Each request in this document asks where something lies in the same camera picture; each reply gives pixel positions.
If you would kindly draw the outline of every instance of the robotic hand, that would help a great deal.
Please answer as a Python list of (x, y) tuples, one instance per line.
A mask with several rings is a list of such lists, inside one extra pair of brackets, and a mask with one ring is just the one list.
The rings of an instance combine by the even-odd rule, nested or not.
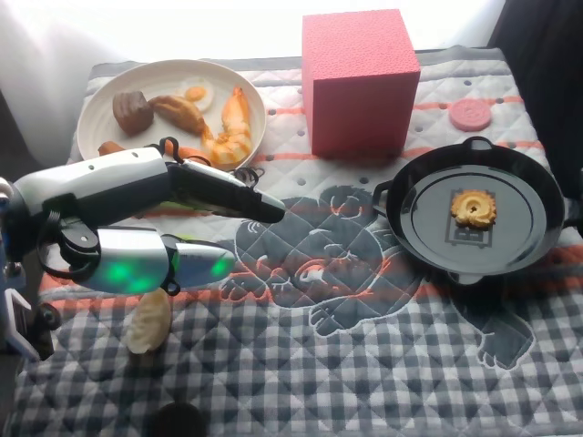
[[(0, 178), (0, 320), (11, 352), (36, 361), (53, 353), (48, 331), (58, 313), (41, 305), (31, 320), (30, 304), (16, 291), (25, 285), (21, 261), (32, 250), (50, 275), (95, 290), (142, 294), (161, 287), (176, 295), (227, 277), (234, 255), (205, 241), (109, 225), (167, 200), (265, 223), (283, 218), (278, 199), (177, 153), (178, 162), (161, 154), (163, 147), (144, 147), (38, 171), (14, 184)], [(68, 270), (45, 264), (46, 244), (59, 246)]]

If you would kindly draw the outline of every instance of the pink cube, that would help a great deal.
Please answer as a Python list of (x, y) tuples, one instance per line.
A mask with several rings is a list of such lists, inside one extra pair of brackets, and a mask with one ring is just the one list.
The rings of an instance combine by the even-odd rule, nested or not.
[(398, 10), (305, 16), (302, 93), (312, 153), (399, 155), (420, 73)]

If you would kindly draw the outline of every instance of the plate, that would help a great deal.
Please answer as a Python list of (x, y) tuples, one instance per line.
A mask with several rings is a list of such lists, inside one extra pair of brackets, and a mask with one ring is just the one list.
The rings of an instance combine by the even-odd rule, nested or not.
[(224, 66), (188, 59), (154, 62), (132, 68), (99, 89), (89, 100), (77, 124), (77, 143), (83, 159), (97, 158), (98, 149), (106, 141), (115, 141), (123, 148), (158, 144), (163, 137), (174, 137), (181, 146), (201, 149), (200, 137), (185, 132), (155, 115), (154, 123), (145, 131), (128, 137), (113, 117), (112, 102), (116, 93), (141, 91), (147, 100), (156, 96), (178, 95), (185, 80), (202, 77), (214, 87), (210, 108), (203, 113), (215, 137), (223, 131), (220, 113), (240, 86), (247, 97), (250, 110), (251, 153), (238, 167), (245, 167), (257, 153), (265, 133), (265, 106), (257, 89), (243, 76)]

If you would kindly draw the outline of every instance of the shrimp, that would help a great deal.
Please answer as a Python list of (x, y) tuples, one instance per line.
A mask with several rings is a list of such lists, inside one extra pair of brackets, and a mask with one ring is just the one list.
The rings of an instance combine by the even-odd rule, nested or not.
[(252, 149), (249, 104), (240, 87), (233, 89), (233, 95), (222, 109), (221, 118), (225, 131), (215, 138), (210, 127), (205, 125), (201, 144), (217, 167), (232, 168), (246, 158)]

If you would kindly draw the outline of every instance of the pink round cookie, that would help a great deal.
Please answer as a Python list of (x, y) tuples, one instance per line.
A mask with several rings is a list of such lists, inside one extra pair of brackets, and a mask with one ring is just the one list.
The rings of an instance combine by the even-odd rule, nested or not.
[(463, 98), (449, 108), (449, 121), (459, 130), (476, 132), (490, 126), (490, 106), (482, 100)]

